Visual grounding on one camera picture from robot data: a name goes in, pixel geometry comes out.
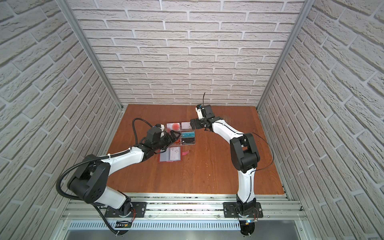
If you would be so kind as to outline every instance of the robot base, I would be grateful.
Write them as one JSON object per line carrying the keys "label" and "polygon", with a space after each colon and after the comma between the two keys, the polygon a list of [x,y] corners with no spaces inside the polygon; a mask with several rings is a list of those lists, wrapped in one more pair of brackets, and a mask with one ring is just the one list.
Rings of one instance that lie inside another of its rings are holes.
{"label": "robot base", "polygon": [[[144,217],[145,210],[147,207],[146,202],[131,202],[132,207],[136,211],[136,217]],[[113,208],[108,208],[107,211],[105,212],[105,217],[120,217],[119,216],[119,211]]]}
{"label": "robot base", "polygon": [[[225,218],[262,218],[263,210],[259,202],[255,202],[252,208],[240,212],[240,205],[238,202],[224,202],[224,217]],[[255,230],[255,222],[249,220],[240,220],[240,232],[243,235],[250,235]]]}

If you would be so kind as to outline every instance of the metal corner post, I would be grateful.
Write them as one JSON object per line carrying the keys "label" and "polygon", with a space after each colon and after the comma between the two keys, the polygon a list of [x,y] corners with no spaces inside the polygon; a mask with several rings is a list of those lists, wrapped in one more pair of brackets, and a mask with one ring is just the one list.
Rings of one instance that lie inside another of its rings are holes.
{"label": "metal corner post", "polygon": [[256,109],[259,109],[259,107],[261,107],[261,105],[264,103],[264,101],[268,95],[269,90],[271,89],[272,85],[274,84],[274,82],[276,80],[276,77],[277,77],[277,74],[278,74],[280,68],[283,66],[285,59],[286,59],[291,47],[295,43],[296,37],[299,34],[301,27],[304,25],[304,21],[307,18],[308,13],[310,12],[314,1],[315,0],[305,0],[305,2],[303,3],[303,7],[301,8],[299,15],[297,16],[296,22],[292,28],[290,35],[288,36],[287,41],[285,42],[285,45],[283,47],[283,51],[281,52],[280,57],[277,60],[275,68],[272,71],[272,74],[268,80],[268,83],[267,83],[264,91],[263,91],[262,97],[260,98],[260,101],[258,102],[258,104],[256,106]]}
{"label": "metal corner post", "polygon": [[97,58],[96,53],[93,51],[93,48],[91,47],[91,44],[88,41],[88,38],[86,37],[83,29],[81,28],[80,23],[77,20],[69,3],[67,2],[67,0],[56,0],[56,2],[60,7],[61,12],[68,20],[68,23],[71,25],[73,32],[78,38],[80,44],[83,46],[85,53],[88,55],[91,63],[95,67],[96,72],[99,74],[101,81],[104,83],[116,106],[119,108],[120,111],[122,111],[122,103],[119,97],[117,96],[115,90],[113,89],[111,82],[107,77],[107,74],[105,73],[99,59]]}
{"label": "metal corner post", "polygon": [[109,127],[109,131],[107,135],[104,138],[104,141],[100,147],[100,150],[98,152],[97,156],[104,156],[108,153],[108,149],[111,146],[112,140],[115,137],[115,134],[118,130],[118,127],[120,125],[121,119],[124,116],[126,108],[123,108],[121,111],[118,111],[111,123],[111,126]]}

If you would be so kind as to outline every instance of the aluminum frame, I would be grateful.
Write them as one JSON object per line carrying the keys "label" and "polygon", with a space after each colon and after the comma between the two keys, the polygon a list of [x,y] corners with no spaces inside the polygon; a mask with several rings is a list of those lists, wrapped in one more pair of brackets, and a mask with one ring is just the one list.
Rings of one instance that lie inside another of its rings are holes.
{"label": "aluminum frame", "polygon": [[117,113],[115,115],[115,119],[113,119],[113,122],[110,126],[111,131],[109,131],[109,133],[105,136],[105,139],[104,139],[103,144],[101,145],[101,147],[99,149],[97,156],[104,156],[107,154],[108,149],[112,143],[113,137],[115,137],[115,134],[118,130],[118,127],[120,125],[120,122],[121,122],[124,114],[125,114],[126,109],[127,108],[123,108],[121,111],[117,111]]}
{"label": "aluminum frame", "polygon": [[77,20],[72,8],[70,7],[67,0],[57,0],[57,5],[60,7],[61,12],[65,16],[65,18],[68,20],[68,23],[71,25],[73,33],[78,38],[80,44],[84,48],[84,52],[88,55],[89,60],[93,64],[93,66],[96,69],[96,72],[99,74],[101,81],[104,83],[107,91],[111,95],[114,103],[121,111],[123,108],[123,104],[121,103],[118,95],[116,94],[114,88],[112,87],[111,82],[109,81],[107,74],[104,71],[104,68],[102,67],[99,58],[97,57],[96,53],[94,52],[88,38],[86,37],[82,27],[80,26],[79,21]]}
{"label": "aluminum frame", "polygon": [[[235,202],[235,194],[162,194],[162,193],[125,193],[132,201],[147,202],[147,210],[144,218],[136,218],[137,223],[151,223],[155,226],[158,223],[235,223],[237,218],[224,218],[223,202]],[[306,218],[305,212],[300,211],[300,201],[288,200],[286,195],[256,195],[263,209],[263,220],[294,220],[302,240],[314,239],[311,227]],[[109,222],[130,218],[107,218]],[[95,229],[103,226],[98,213],[90,204],[80,200],[70,200],[65,208],[62,218],[57,224],[52,240],[63,240],[70,226],[78,222],[91,222],[83,229]],[[152,230],[176,230],[169,226],[157,227]]]}
{"label": "aluminum frame", "polygon": [[299,15],[297,16],[296,22],[292,28],[291,33],[288,36],[287,41],[284,44],[283,51],[281,52],[279,59],[277,60],[277,63],[272,71],[272,74],[267,82],[267,85],[263,91],[262,97],[260,98],[260,101],[257,103],[256,109],[259,109],[259,107],[264,103],[269,90],[271,89],[272,85],[276,81],[276,77],[278,72],[280,71],[280,68],[283,66],[285,59],[287,58],[293,44],[295,43],[295,40],[297,36],[299,35],[299,32],[304,25],[304,21],[308,16],[308,13],[311,11],[311,8],[314,4],[315,0],[305,0],[303,3],[303,6],[300,10]]}

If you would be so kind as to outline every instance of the white brick wallpaper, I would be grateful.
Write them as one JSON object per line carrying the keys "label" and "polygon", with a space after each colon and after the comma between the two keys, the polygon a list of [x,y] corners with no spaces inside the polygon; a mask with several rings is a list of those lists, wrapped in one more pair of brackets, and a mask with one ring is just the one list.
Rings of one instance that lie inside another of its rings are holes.
{"label": "white brick wallpaper", "polygon": [[316,0],[259,111],[319,239],[384,239],[383,13]]}
{"label": "white brick wallpaper", "polygon": [[116,113],[55,1],[0,2],[0,239],[49,239],[57,177],[97,153]]}
{"label": "white brick wallpaper", "polygon": [[124,105],[256,105],[303,3],[69,2]]}

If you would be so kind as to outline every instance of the wooden tabletop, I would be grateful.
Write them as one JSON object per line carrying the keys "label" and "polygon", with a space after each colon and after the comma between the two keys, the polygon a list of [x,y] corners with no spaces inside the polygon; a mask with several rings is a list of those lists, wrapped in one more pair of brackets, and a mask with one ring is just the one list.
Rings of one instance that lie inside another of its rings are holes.
{"label": "wooden tabletop", "polygon": [[[255,107],[212,106],[216,116],[241,132],[255,132],[265,138]],[[109,153],[126,150],[134,145],[132,120],[143,118],[152,125],[184,122],[197,118],[195,106],[129,105],[115,134]],[[138,139],[146,136],[148,125],[135,122]],[[268,145],[255,136],[260,154],[258,169],[270,164]],[[238,174],[231,162],[230,146],[219,135],[196,130],[196,144],[182,146],[189,150],[179,162],[158,163],[158,155],[147,161],[128,166],[113,173],[108,186],[122,192],[236,194]],[[255,194],[284,194],[276,167],[272,164],[255,174]]]}

